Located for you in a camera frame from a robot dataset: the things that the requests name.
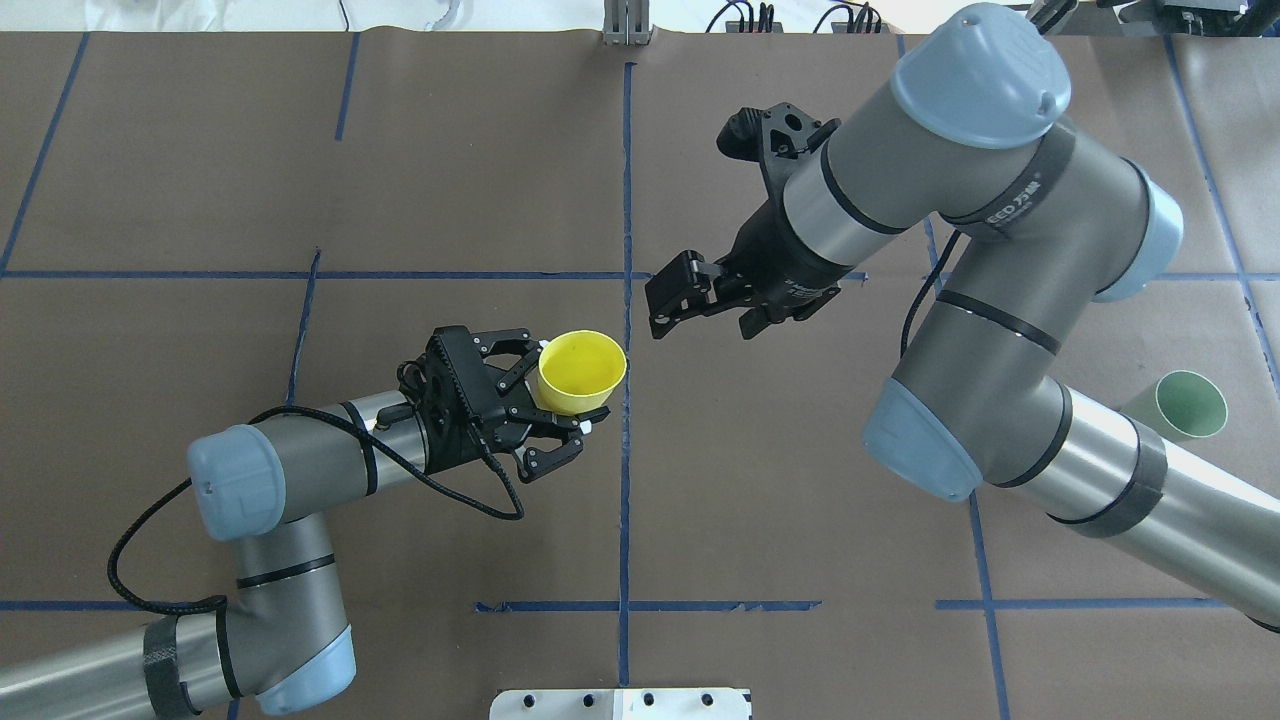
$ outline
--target cup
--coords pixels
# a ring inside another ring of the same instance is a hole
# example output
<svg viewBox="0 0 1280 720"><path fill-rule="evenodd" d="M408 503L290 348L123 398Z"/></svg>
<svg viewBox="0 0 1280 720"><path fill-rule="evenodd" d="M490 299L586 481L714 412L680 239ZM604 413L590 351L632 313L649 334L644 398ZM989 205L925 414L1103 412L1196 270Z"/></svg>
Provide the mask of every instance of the cup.
<svg viewBox="0 0 1280 720"><path fill-rule="evenodd" d="M1179 443L1216 436L1226 427L1228 415L1222 391L1190 370L1160 378L1120 411Z"/></svg>
<svg viewBox="0 0 1280 720"><path fill-rule="evenodd" d="M626 372L627 356L612 337L595 331L564 333L543 347L534 402L558 415L595 410Z"/></svg>

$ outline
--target yellow cup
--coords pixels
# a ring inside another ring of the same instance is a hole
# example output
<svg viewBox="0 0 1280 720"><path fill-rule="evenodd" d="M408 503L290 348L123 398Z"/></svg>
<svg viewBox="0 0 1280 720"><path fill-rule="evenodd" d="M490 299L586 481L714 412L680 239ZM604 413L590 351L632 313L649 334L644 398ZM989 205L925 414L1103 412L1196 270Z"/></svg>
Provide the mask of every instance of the yellow cup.
<svg viewBox="0 0 1280 720"><path fill-rule="evenodd" d="M538 359L534 402L559 415L604 405L627 372L627 356L612 337L573 331L547 343Z"/></svg>

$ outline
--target white bracket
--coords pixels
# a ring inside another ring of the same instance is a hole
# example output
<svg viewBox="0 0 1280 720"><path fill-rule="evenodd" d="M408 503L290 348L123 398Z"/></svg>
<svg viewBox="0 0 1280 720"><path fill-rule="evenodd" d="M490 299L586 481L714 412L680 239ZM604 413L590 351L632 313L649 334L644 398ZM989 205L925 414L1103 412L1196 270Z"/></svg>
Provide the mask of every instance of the white bracket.
<svg viewBox="0 0 1280 720"><path fill-rule="evenodd" d="M621 688L506 691L489 720L751 720L751 691Z"/></svg>
<svg viewBox="0 0 1280 720"><path fill-rule="evenodd" d="M649 45L649 0L604 0L605 45Z"/></svg>

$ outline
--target green cup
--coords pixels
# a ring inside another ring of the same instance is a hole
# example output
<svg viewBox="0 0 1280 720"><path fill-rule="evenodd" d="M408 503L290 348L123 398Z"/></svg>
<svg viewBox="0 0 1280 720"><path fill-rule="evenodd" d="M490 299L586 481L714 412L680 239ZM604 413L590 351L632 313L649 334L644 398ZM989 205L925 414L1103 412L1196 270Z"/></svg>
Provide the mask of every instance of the green cup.
<svg viewBox="0 0 1280 720"><path fill-rule="evenodd" d="M1178 443L1216 436L1226 427L1228 415L1222 391L1190 370L1160 378L1120 411Z"/></svg>

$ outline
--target light blue joint cap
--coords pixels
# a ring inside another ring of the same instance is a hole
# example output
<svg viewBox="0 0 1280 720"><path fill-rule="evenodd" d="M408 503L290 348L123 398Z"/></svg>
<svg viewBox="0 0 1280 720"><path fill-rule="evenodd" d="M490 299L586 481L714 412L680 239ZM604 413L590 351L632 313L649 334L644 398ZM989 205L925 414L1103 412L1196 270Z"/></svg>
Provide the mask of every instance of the light blue joint cap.
<svg viewBox="0 0 1280 720"><path fill-rule="evenodd" d="M899 60L902 110L952 142L1001 150L1044 135L1071 101L1057 50L1002 5L964 8Z"/></svg>
<svg viewBox="0 0 1280 720"><path fill-rule="evenodd" d="M351 625L302 667L266 692L253 696L268 715L288 715L315 707L347 689L356 678L356 648Z"/></svg>
<svg viewBox="0 0 1280 720"><path fill-rule="evenodd" d="M209 537L260 536L284 515L284 468L271 441L252 425L232 425L187 448L187 469Z"/></svg>
<svg viewBox="0 0 1280 720"><path fill-rule="evenodd" d="M977 462L960 441L902 383L884 383L863 430L872 457L920 489L960 502L982 484Z"/></svg>
<svg viewBox="0 0 1280 720"><path fill-rule="evenodd" d="M1094 302L1115 302L1142 292L1156 275L1174 261L1183 246L1183 209L1162 187L1156 184L1147 170L1138 168L1147 186L1147 232L1129 269L1107 288L1093 296Z"/></svg>

